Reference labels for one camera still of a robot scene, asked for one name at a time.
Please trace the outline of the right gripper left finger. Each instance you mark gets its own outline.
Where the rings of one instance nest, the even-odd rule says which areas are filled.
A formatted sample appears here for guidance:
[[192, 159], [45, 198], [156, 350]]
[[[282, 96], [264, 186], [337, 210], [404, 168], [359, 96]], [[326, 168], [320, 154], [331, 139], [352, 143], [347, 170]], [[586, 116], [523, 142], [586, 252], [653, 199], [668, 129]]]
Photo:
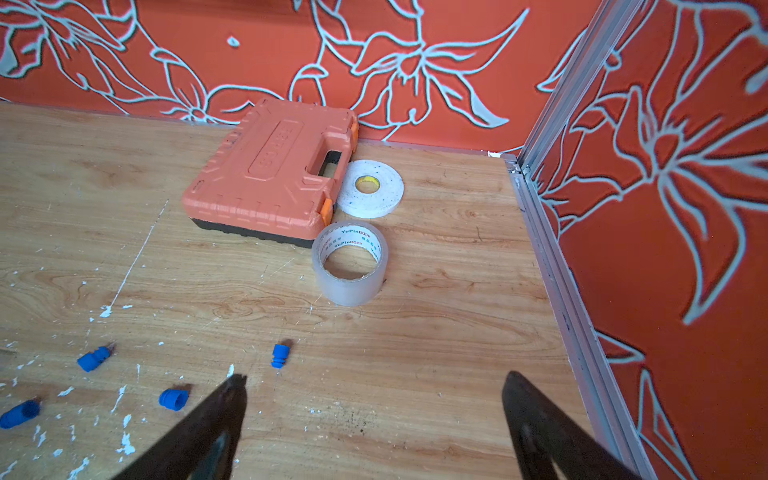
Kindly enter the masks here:
[[247, 377], [222, 382], [117, 479], [229, 479], [248, 404]]

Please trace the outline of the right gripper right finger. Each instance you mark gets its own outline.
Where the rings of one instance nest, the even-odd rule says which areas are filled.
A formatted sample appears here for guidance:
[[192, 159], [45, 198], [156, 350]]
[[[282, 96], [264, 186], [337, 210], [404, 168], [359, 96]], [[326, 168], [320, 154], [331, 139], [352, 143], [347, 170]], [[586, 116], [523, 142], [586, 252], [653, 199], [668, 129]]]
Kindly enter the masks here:
[[636, 479], [517, 371], [507, 374], [502, 404], [524, 479]]

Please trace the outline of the blue stopper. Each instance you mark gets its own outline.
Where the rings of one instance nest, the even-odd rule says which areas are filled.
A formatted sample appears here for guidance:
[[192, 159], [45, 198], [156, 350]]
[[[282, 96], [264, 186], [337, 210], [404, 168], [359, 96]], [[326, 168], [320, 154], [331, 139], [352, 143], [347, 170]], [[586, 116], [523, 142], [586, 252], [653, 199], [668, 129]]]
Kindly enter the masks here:
[[101, 346], [82, 355], [77, 364], [84, 372], [92, 372], [112, 355], [113, 350], [113, 346]]
[[183, 389], [169, 388], [164, 390], [158, 397], [158, 403], [163, 408], [171, 411], [180, 411], [187, 404], [189, 392]]
[[4, 430], [15, 428], [36, 418], [40, 413], [40, 403], [37, 400], [27, 400], [3, 413], [0, 417], [0, 427]]
[[290, 345], [283, 343], [276, 344], [272, 352], [271, 366], [275, 369], [282, 369], [287, 363], [290, 351]]

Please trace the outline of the clear tape roll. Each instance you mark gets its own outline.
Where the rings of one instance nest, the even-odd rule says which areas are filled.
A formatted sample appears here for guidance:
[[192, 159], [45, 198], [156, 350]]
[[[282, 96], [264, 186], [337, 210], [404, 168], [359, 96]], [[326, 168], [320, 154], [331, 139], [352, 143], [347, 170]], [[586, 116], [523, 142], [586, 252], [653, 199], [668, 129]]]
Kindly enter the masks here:
[[327, 226], [313, 242], [311, 254], [317, 286], [336, 305], [364, 305], [384, 283], [389, 247], [370, 223], [341, 221]]

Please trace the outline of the orange tool case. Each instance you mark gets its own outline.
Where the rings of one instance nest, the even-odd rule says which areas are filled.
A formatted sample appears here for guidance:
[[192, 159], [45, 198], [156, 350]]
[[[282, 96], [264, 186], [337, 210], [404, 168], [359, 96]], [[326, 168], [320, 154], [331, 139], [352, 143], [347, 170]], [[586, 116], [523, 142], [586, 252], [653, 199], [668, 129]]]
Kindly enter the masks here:
[[184, 191], [200, 228], [311, 247], [333, 218], [358, 143], [343, 108], [263, 98]]

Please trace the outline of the white tape roll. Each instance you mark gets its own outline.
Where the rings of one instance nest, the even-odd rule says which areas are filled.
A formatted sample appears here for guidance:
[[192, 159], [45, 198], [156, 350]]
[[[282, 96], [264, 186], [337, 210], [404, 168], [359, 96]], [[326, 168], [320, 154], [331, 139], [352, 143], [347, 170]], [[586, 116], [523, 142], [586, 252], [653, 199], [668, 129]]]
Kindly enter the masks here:
[[337, 205], [352, 217], [376, 219], [392, 213], [404, 192], [404, 181], [391, 166], [374, 160], [355, 160], [347, 168]]

